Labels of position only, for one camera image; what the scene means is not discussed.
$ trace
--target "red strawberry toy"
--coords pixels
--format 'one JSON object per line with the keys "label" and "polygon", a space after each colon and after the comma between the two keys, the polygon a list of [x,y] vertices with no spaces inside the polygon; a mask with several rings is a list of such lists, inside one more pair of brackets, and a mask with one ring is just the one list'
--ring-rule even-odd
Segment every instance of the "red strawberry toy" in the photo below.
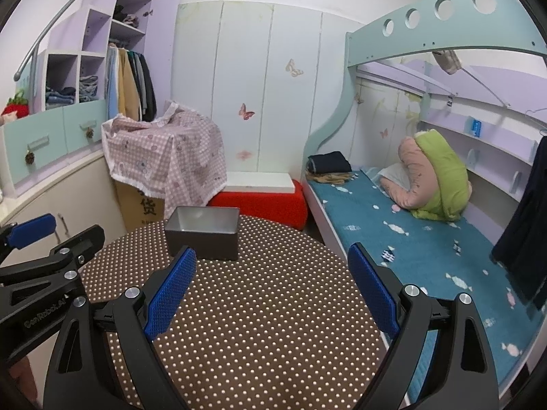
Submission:
{"label": "red strawberry toy", "polygon": [[8,100],[8,104],[2,111],[2,115],[17,111],[17,118],[22,119],[29,114],[28,100],[23,97],[25,90],[19,90],[13,98]]}

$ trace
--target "brown dotted tablecloth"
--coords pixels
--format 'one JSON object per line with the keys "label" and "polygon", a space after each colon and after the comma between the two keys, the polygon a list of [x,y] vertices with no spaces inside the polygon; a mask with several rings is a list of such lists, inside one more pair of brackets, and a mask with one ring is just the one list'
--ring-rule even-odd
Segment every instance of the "brown dotted tablecloth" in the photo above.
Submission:
{"label": "brown dotted tablecloth", "polygon": [[[154,346],[195,410],[342,409],[361,397],[384,355],[347,264],[311,237],[241,216],[239,260],[198,260],[169,330]],[[104,301],[171,262],[163,222],[129,233],[86,265]],[[110,351],[127,401],[139,406],[115,333]]]}

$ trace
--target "metal handrail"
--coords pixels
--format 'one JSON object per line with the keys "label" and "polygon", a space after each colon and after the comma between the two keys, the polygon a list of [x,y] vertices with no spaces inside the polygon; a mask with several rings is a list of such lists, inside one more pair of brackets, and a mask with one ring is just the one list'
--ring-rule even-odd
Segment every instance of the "metal handrail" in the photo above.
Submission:
{"label": "metal handrail", "polygon": [[29,98],[29,101],[34,95],[34,83],[35,83],[34,80],[35,80],[35,75],[36,75],[36,60],[38,58],[38,48],[40,46],[40,43],[42,42],[44,37],[47,35],[47,33],[50,31],[50,29],[53,27],[53,25],[57,22],[57,20],[59,20],[61,18],[62,14],[64,14],[65,11],[70,6],[72,6],[72,3],[74,3],[75,1],[76,0],[69,0],[66,3],[66,5],[64,5],[61,8],[61,10],[58,11],[58,13],[55,15],[55,17],[53,17],[51,19],[51,21],[44,28],[42,33],[40,35],[38,35],[38,38],[36,39],[36,41],[34,43],[32,43],[32,46],[31,46],[30,50],[26,54],[25,58],[21,62],[20,66],[18,67],[17,72],[13,76],[14,81],[19,81],[19,79],[21,78],[21,74],[23,74],[23,70],[25,69],[26,65],[28,64],[28,61],[32,58],[31,69],[30,69],[30,79],[29,79],[29,82],[28,82],[29,94],[27,94],[27,98]]}

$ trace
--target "bunk bed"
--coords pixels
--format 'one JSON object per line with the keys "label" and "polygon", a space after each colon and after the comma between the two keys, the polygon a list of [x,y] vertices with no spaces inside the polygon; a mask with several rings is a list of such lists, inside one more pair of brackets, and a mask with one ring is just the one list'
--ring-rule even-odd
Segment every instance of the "bunk bed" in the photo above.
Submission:
{"label": "bunk bed", "polygon": [[[537,141],[486,122],[481,136],[474,137],[473,119],[452,112],[450,106],[452,98],[467,98],[545,123],[547,95],[540,88],[546,87],[547,80],[495,68],[465,67],[448,75],[424,61],[402,65],[388,59],[457,49],[510,50],[545,57],[547,46],[517,0],[495,0],[495,10],[486,11],[479,7],[480,0],[450,0],[455,10],[448,18],[440,13],[445,1],[420,0],[346,34],[341,98],[332,116],[308,138],[303,168],[307,156],[316,154],[344,124],[359,76],[420,95],[418,127],[437,129],[470,172],[520,200]],[[420,15],[417,26],[411,23],[415,12]],[[446,96],[447,108],[432,109],[432,96]],[[365,170],[354,171],[353,179],[343,186],[305,181],[304,193],[326,246],[343,259],[354,242],[361,242],[377,264],[391,268],[403,283],[417,284],[435,297],[455,297],[462,291],[472,295],[492,348],[502,399],[525,364],[532,371],[547,345],[544,310],[532,312],[521,303],[504,268],[490,261],[502,229],[480,209],[470,204],[456,223],[416,219],[398,208]],[[410,401],[418,398],[433,345],[431,336],[408,390]]]}

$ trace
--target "drawer handle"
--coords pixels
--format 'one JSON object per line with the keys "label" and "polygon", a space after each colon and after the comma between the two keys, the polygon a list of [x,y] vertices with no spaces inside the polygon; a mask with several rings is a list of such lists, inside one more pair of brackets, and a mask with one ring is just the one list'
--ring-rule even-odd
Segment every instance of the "drawer handle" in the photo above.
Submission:
{"label": "drawer handle", "polygon": [[32,141],[27,145],[29,151],[36,151],[36,149],[41,148],[42,146],[49,145],[49,136],[45,135],[40,137],[38,140]]}
{"label": "drawer handle", "polygon": [[97,126],[97,120],[89,120],[85,123],[80,123],[81,130],[85,131],[89,128],[95,128]]}
{"label": "drawer handle", "polygon": [[65,221],[65,218],[62,216],[61,213],[57,213],[57,217],[61,219],[61,222],[63,226],[65,227],[65,234],[67,235],[67,237],[70,237],[70,233],[68,231],[67,222]]}

